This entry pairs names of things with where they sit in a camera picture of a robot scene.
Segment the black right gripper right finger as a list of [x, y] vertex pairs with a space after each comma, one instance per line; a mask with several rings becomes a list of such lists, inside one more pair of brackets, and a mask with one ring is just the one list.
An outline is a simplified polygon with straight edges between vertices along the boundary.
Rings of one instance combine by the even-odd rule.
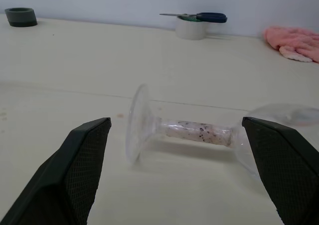
[[319, 153], [295, 129], [244, 117], [261, 181], [286, 225], [319, 223]]

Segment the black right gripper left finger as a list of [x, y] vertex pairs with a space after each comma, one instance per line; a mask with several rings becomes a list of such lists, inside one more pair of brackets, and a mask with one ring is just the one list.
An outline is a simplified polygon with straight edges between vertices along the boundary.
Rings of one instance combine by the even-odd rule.
[[35, 172], [2, 225], [85, 225], [103, 167], [110, 118], [73, 129]]

